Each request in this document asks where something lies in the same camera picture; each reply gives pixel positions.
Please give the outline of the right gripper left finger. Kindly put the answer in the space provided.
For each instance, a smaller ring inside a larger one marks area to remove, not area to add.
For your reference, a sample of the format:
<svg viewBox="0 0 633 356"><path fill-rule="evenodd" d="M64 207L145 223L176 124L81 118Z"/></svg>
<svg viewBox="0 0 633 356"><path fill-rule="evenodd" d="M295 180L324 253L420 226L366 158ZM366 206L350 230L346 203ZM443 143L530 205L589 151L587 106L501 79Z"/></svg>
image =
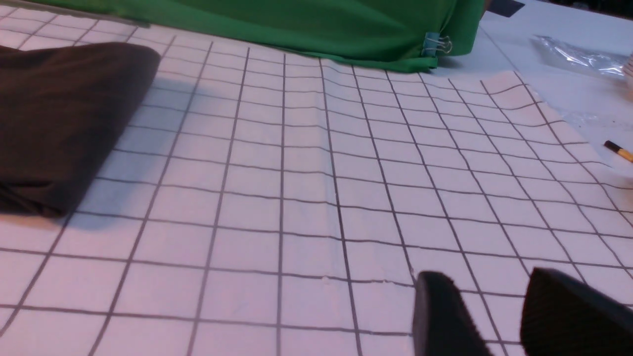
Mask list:
<svg viewBox="0 0 633 356"><path fill-rule="evenodd" d="M461 293L440 272L423 271L414 284L413 351L416 356L490 356Z"/></svg>

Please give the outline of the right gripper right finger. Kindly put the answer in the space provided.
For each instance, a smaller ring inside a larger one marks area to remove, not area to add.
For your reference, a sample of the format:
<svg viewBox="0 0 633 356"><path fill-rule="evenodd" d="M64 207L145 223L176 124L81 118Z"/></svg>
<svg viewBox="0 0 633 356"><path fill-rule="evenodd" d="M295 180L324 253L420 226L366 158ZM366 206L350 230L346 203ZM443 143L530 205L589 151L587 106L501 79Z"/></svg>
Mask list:
<svg viewBox="0 0 633 356"><path fill-rule="evenodd" d="M527 356L630 356L633 313L575 278L534 268L522 310Z"/></svg>

